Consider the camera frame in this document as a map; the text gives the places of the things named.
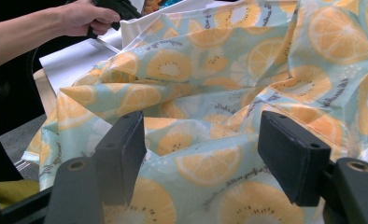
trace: gray floor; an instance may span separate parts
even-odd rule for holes
[[[36,131],[45,121],[46,117],[41,116],[36,118],[21,127],[0,136],[0,140],[7,150],[8,156],[14,161],[19,161],[23,151],[27,148],[30,141],[33,139]],[[37,180],[38,167],[30,165],[21,171],[24,178]]]

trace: yellow cloth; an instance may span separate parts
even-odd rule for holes
[[[0,182],[0,209],[17,203],[38,192],[39,185],[34,180]]]

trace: hand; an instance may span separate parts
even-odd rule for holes
[[[64,35],[81,36],[91,26],[96,35],[104,35],[120,15],[112,9],[95,7],[90,0],[77,0],[59,7],[63,18]]]

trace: fabric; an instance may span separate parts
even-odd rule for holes
[[[34,180],[0,182],[0,209],[26,199],[39,192],[39,185]]]
[[[146,116],[132,204],[106,207],[107,223],[317,223],[320,210],[290,204],[262,162],[261,112],[297,121],[333,161],[368,161],[368,0],[163,14],[57,101],[23,155],[37,157],[42,189],[120,116]]]

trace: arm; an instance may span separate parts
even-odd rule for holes
[[[95,34],[104,35],[111,22],[119,20],[119,14],[111,9],[95,7],[88,0],[78,0],[2,21],[0,65],[55,37],[86,35],[89,26]]]

